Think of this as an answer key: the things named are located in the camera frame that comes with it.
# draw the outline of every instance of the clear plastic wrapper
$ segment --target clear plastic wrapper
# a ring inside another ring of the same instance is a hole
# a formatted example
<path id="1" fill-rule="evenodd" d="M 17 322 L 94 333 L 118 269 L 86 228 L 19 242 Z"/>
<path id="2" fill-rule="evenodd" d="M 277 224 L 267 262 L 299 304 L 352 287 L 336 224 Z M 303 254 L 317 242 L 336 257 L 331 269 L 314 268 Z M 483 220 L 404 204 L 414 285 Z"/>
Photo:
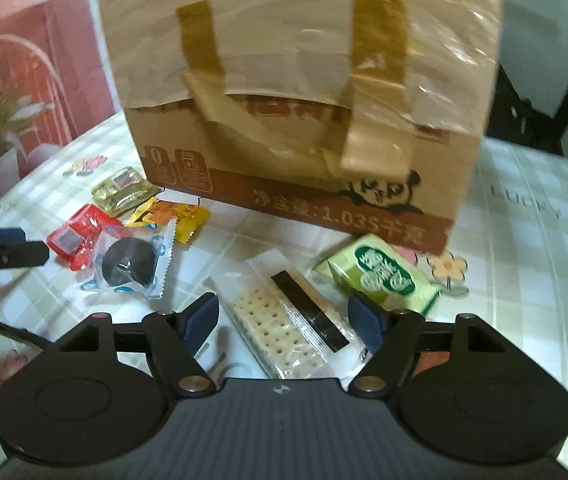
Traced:
<path id="1" fill-rule="evenodd" d="M 352 327 L 278 250 L 212 280 L 270 377 L 338 377 L 346 387 L 365 364 L 364 343 Z"/>
<path id="2" fill-rule="evenodd" d="M 161 298 L 173 256 L 175 222 L 172 219 L 165 228 L 152 224 L 104 229 L 93 248 L 91 276 L 80 288 L 141 292 L 148 298 Z"/>

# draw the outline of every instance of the red candy wrapper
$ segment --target red candy wrapper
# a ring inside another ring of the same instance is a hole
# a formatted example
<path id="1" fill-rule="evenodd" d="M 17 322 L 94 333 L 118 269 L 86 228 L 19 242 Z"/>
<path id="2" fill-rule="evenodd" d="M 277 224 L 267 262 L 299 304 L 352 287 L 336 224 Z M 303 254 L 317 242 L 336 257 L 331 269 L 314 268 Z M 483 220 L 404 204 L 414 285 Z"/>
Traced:
<path id="1" fill-rule="evenodd" d="M 122 223 L 93 204 L 83 206 L 68 222 L 46 237 L 46 244 L 71 263 L 71 270 L 82 270 L 91 264 L 93 246 L 108 226 Z"/>

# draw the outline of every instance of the gold candy wrapper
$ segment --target gold candy wrapper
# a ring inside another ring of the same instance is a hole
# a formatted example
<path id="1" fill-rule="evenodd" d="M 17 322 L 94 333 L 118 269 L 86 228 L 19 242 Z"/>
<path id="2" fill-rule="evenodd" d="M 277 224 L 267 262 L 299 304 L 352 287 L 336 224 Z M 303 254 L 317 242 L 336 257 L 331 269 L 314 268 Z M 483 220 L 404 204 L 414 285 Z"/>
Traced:
<path id="1" fill-rule="evenodd" d="M 315 267 L 341 286 L 366 294 L 385 310 L 428 313 L 442 292 L 382 238 L 366 235 Z"/>
<path id="2" fill-rule="evenodd" d="M 177 220 L 175 239 L 185 244 L 188 243 L 193 233 L 208 220 L 209 216 L 210 212 L 205 207 L 167 202 L 153 197 L 135 209 L 124 225 L 142 227 L 150 224 L 168 224 L 171 219 L 175 218 Z"/>
<path id="3" fill-rule="evenodd" d="M 133 168 L 124 168 L 93 187 L 91 194 L 99 207 L 116 217 L 159 191 L 159 187 L 151 184 Z"/>

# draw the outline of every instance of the candy wrapper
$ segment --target candy wrapper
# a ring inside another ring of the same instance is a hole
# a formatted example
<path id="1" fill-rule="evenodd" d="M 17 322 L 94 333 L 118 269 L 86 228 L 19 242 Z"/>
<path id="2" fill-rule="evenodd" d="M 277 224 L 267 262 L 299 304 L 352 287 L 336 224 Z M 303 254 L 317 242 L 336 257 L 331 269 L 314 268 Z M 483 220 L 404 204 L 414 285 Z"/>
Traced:
<path id="1" fill-rule="evenodd" d="M 231 320 L 274 379 L 338 377 L 363 367 L 364 343 L 278 250 L 213 276 Z"/>
<path id="2" fill-rule="evenodd" d="M 159 193 L 133 168 L 124 168 L 91 189 L 95 203 L 115 217 Z"/>
<path id="3" fill-rule="evenodd" d="M 104 228 L 121 226 L 92 204 L 83 206 L 68 222 L 46 237 L 46 244 L 57 255 L 71 263 L 71 270 L 82 270 L 91 264 L 93 246 Z"/>
<path id="4" fill-rule="evenodd" d="M 175 223 L 173 219 L 166 227 L 104 229 L 93 250 L 92 276 L 80 288 L 141 292 L 148 298 L 161 298 L 173 255 Z"/>
<path id="5" fill-rule="evenodd" d="M 183 244 L 188 243 L 195 231 L 199 229 L 210 212 L 200 205 L 167 202 L 152 197 L 135 209 L 131 217 L 124 222 L 126 227 L 142 227 L 151 224 L 167 224 L 175 218 L 175 239 Z"/>
<path id="6" fill-rule="evenodd" d="M 442 292 L 382 238 L 366 235 L 315 267 L 341 286 L 366 294 L 385 310 L 428 313 Z"/>

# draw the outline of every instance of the checkered tablecloth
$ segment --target checkered tablecloth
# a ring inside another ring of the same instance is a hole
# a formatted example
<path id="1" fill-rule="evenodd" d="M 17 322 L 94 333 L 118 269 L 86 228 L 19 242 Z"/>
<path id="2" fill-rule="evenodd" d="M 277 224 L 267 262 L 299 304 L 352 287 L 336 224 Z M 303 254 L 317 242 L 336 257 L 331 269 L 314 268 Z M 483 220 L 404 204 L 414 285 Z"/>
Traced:
<path id="1" fill-rule="evenodd" d="M 107 160 L 92 174 L 68 171 L 77 160 L 99 156 Z M 0 227 L 20 226 L 29 238 L 44 239 L 90 201 L 94 184 L 128 165 L 140 167 L 140 162 L 125 119 L 118 114 L 65 147 L 3 197 Z M 82 292 L 76 276 L 52 259 L 41 269 L 0 273 L 0 320 L 51 339 L 93 312 L 109 312 L 115 322 L 139 321 L 151 310 L 183 309 L 208 290 L 212 273 L 273 247 L 313 279 L 312 266 L 349 239 L 340 232 L 236 206 L 206 199 L 202 203 L 211 210 L 210 220 L 192 246 L 178 252 L 161 300 Z M 447 294 L 437 301 L 431 319 L 451 322 L 459 312 L 481 316 L 568 388 L 568 160 L 485 140 L 448 252 L 404 255 L 446 286 Z M 452 265 L 446 268 L 453 269 L 448 274 L 443 270 L 447 260 Z M 344 307 L 345 298 L 333 287 L 318 283 L 318 288 Z M 0 368 L 13 348 L 34 355 L 32 349 L 0 337 Z M 120 359 L 145 366 L 143 356 Z M 217 381 L 226 376 L 264 377 L 224 311 L 198 359 Z M 568 467 L 568 440 L 560 460 Z"/>

